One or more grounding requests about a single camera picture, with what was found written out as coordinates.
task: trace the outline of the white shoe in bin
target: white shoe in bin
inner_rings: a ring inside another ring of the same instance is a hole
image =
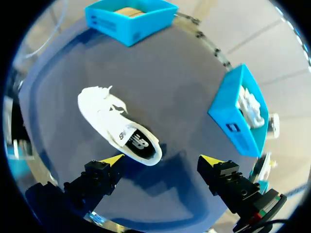
[[[81,114],[114,148],[144,165],[156,165],[162,157],[159,140],[129,119],[125,103],[110,94],[111,87],[83,89],[78,95]]]
[[[255,129],[264,125],[264,118],[260,116],[260,103],[247,88],[240,86],[236,106],[240,109],[249,128]]]

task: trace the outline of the blue plastic bin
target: blue plastic bin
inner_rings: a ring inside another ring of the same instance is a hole
[[[145,14],[128,17],[116,10],[132,7]],[[178,7],[163,0],[102,0],[88,6],[88,26],[131,46],[172,24]]]
[[[260,115],[265,120],[260,128],[249,129],[243,115],[236,107],[240,85],[247,88],[260,103]],[[268,107],[246,65],[242,64],[225,75],[208,114],[222,128],[240,154],[261,157],[268,129]]]

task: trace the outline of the round table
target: round table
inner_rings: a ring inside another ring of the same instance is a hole
[[[124,177],[95,212],[144,232],[201,233],[227,207],[196,171],[199,155],[230,159],[246,176],[254,164],[207,114],[225,73],[203,41],[177,23],[128,48],[81,19],[40,55],[20,106],[37,152],[63,188],[90,160],[120,154],[77,105],[83,88],[113,85],[111,93],[159,139],[163,159],[148,167],[126,157]]]

